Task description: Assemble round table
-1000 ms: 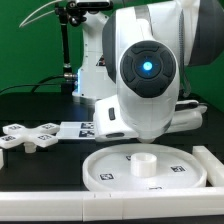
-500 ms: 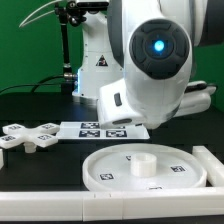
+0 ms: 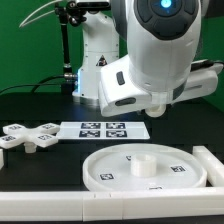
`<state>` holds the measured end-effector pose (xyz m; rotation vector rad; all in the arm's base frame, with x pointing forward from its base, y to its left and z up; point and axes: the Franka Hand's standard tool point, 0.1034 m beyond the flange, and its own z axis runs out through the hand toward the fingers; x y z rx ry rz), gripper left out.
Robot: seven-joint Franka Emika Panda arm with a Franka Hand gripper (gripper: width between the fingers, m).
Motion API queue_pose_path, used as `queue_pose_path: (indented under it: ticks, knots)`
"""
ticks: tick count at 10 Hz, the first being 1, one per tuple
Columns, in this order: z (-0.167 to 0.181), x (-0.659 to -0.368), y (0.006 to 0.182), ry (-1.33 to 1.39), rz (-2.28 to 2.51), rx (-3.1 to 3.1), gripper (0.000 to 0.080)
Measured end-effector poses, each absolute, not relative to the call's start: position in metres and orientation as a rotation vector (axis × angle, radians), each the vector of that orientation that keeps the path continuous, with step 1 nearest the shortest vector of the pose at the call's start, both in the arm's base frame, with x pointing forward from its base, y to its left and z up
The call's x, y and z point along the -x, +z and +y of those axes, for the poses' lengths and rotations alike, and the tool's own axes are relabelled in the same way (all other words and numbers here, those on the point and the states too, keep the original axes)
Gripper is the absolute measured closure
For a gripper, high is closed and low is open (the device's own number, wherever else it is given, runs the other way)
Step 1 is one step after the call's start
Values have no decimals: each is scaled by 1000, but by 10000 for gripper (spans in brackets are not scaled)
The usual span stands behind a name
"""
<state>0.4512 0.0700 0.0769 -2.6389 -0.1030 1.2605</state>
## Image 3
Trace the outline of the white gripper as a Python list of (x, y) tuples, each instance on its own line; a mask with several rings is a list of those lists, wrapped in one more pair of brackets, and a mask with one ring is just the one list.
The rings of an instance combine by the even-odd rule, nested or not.
[(213, 93), (218, 84), (218, 74), (224, 68), (221, 62), (200, 60), (192, 64), (193, 71), (187, 81), (171, 92), (147, 92), (131, 80), (125, 64), (128, 57), (102, 68), (99, 83), (99, 102), (104, 117), (146, 110), (147, 108), (174, 104)]

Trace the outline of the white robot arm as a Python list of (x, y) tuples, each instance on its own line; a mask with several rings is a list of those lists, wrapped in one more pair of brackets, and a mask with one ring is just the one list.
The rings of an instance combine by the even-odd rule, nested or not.
[(194, 59), (201, 0), (75, 0), (84, 59), (73, 92), (105, 117), (145, 111), (213, 93), (220, 62)]

